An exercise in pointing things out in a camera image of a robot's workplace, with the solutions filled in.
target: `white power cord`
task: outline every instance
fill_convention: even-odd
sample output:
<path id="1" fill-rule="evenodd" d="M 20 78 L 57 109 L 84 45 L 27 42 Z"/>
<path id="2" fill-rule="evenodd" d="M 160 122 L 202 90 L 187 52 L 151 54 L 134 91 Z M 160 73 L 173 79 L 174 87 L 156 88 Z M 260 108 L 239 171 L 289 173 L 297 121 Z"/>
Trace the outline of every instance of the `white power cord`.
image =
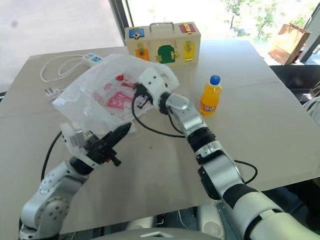
<path id="1" fill-rule="evenodd" d="M 81 64 L 83 63 L 83 61 L 81 60 L 81 62 L 77 63 L 75 66 L 73 66 L 71 69 L 69 69 L 68 71 L 66 71 L 66 72 L 64 72 L 64 73 L 61 73 L 62 68 L 63 68 L 67 63 L 71 62 L 71 60 L 74 60 L 75 57 L 76 57 L 77 59 L 79 59 L 79 58 L 81 58 L 81 57 L 83 57 L 83 56 L 84 56 L 84 55 L 80 55 L 80 54 L 68 54 L 68 55 L 56 56 L 56 57 L 50 59 L 50 60 L 47 61 L 47 62 L 43 65 L 43 67 L 41 68 L 41 71 L 40 71 L 40 78 L 41 78 L 41 80 L 42 80 L 43 82 L 45 82 L 45 83 L 52 83 L 52 82 L 55 82 L 55 81 L 59 81 L 59 80 L 64 79 L 65 77 L 67 77 L 67 76 L 69 76 L 71 73 L 73 73 L 74 70 L 75 70 L 75 68 L 77 68 L 79 65 L 81 65 Z M 59 74 L 60 77 L 56 77 L 56 78 L 51 79 L 51 80 L 46 80 L 46 79 L 44 78 L 44 71 L 45 71 L 46 67 L 48 66 L 48 64 L 51 63 L 53 60 L 56 60 L 56 59 L 59 59 L 59 58 L 65 58 L 65 57 L 73 57 L 73 58 L 68 59 L 67 61 L 65 61 L 65 62 L 62 64 L 62 66 L 59 68 L 58 74 Z"/>
<path id="2" fill-rule="evenodd" d="M 62 69 L 65 67 L 65 65 L 67 65 L 68 63 L 72 62 L 73 60 L 81 60 L 78 64 L 74 65 L 72 68 L 70 68 L 69 70 L 65 71 L 64 73 L 62 73 Z M 83 63 L 83 60 L 81 58 L 78 57 L 73 57 L 67 61 L 64 62 L 64 64 L 61 65 L 61 67 L 58 69 L 58 74 L 59 76 L 64 76 L 66 74 L 68 74 L 69 72 L 72 72 L 75 68 L 77 68 L 80 64 Z"/>
<path id="3" fill-rule="evenodd" d="M 178 210 L 177 212 L 178 212 L 178 215 L 179 215 L 179 219 L 180 219 L 181 224 L 182 224 L 186 229 L 189 229 L 189 228 L 184 224 L 184 222 L 182 221 L 180 210 Z"/>
<path id="4" fill-rule="evenodd" d="M 74 232 L 74 233 L 72 234 L 71 240 L 74 239 L 75 233 L 76 233 L 76 232 Z"/>

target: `toy box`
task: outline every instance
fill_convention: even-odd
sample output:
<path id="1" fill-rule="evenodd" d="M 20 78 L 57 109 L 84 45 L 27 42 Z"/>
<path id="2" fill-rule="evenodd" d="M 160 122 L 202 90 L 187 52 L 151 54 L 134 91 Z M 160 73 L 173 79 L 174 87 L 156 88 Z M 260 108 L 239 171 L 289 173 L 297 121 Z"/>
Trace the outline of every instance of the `toy box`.
<path id="1" fill-rule="evenodd" d="M 155 22 L 125 29 L 130 55 L 169 66 L 197 63 L 200 37 L 194 22 Z"/>

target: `pink printed logo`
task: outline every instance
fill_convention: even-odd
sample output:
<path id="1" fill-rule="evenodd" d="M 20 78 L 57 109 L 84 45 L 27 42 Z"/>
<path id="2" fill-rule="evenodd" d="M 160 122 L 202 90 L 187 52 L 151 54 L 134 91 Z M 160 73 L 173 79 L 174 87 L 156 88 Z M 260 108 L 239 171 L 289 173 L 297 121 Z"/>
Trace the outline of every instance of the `pink printed logo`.
<path id="1" fill-rule="evenodd" d="M 121 75 L 116 76 L 115 79 L 117 81 L 121 82 L 121 86 L 129 88 L 132 91 L 133 91 L 133 88 L 136 87 L 136 84 L 131 82 L 127 75 L 121 74 Z"/>
<path id="2" fill-rule="evenodd" d="M 102 96 L 99 93 L 95 92 L 93 94 L 93 99 L 99 102 L 102 99 Z"/>
<path id="3" fill-rule="evenodd" d="M 111 88 L 112 84 L 109 82 L 103 86 L 103 90 Z"/>
<path id="4" fill-rule="evenodd" d="M 106 102 L 104 105 L 106 108 L 112 108 L 119 111 L 125 110 L 125 102 L 132 102 L 132 97 L 125 94 L 123 91 L 118 91 Z"/>

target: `green lock panel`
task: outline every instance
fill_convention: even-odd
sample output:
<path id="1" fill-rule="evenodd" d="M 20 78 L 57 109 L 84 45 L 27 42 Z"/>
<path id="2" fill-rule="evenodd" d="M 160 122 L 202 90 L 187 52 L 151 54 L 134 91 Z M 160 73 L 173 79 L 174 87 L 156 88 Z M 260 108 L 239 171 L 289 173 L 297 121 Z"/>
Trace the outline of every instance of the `green lock panel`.
<path id="1" fill-rule="evenodd" d="M 158 49 L 158 56 L 161 56 L 161 64 L 174 63 L 175 59 L 175 49 L 171 45 L 163 45 Z"/>

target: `yellow lock panel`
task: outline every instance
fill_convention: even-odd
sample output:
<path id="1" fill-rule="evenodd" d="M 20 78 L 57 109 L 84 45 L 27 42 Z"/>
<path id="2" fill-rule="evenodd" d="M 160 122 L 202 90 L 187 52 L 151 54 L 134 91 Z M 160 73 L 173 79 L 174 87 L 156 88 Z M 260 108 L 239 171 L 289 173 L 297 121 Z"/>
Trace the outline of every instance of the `yellow lock panel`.
<path id="1" fill-rule="evenodd" d="M 195 57 L 195 43 L 186 41 L 183 44 L 183 58 L 185 62 L 191 62 Z"/>

